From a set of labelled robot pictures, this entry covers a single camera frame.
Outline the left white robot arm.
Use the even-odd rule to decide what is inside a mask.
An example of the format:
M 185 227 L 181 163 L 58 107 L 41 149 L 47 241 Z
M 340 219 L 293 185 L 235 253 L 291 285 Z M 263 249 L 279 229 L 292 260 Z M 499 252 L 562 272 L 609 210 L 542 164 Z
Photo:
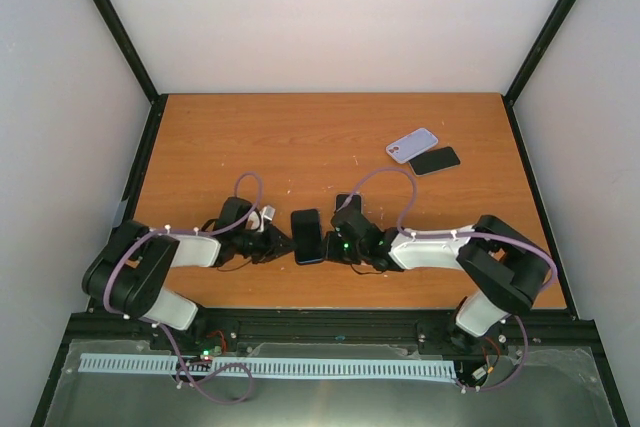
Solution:
M 169 271 L 181 267 L 218 268 L 237 255 L 268 263 L 295 250 L 294 241 L 273 225 L 275 209 L 257 208 L 229 197 L 218 217 L 200 228 L 154 230 L 134 220 L 122 223 L 86 270 L 81 288 L 105 310 L 172 328 L 186 349 L 201 347 L 208 325 L 200 306 L 165 286 Z

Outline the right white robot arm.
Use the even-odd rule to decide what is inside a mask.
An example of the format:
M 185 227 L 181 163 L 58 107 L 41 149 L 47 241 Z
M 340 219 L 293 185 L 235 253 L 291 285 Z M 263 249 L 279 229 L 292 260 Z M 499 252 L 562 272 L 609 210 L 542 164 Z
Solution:
M 344 207 L 331 225 L 331 261 L 366 264 L 381 273 L 423 268 L 466 273 L 477 291 L 456 308 L 453 329 L 474 338 L 529 312 L 557 279 L 551 256 L 493 215 L 453 230 L 381 230 L 359 210 Z

